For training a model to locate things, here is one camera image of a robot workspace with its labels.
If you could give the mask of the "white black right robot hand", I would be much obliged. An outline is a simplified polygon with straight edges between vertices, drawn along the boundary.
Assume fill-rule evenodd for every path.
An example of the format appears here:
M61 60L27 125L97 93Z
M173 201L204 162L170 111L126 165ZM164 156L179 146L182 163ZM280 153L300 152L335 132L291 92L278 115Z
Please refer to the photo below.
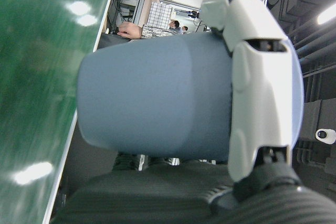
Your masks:
M211 32L83 59L83 138L183 162L93 178L53 223L335 223L335 203L291 166L303 116L291 41L261 0L205 0L201 16Z

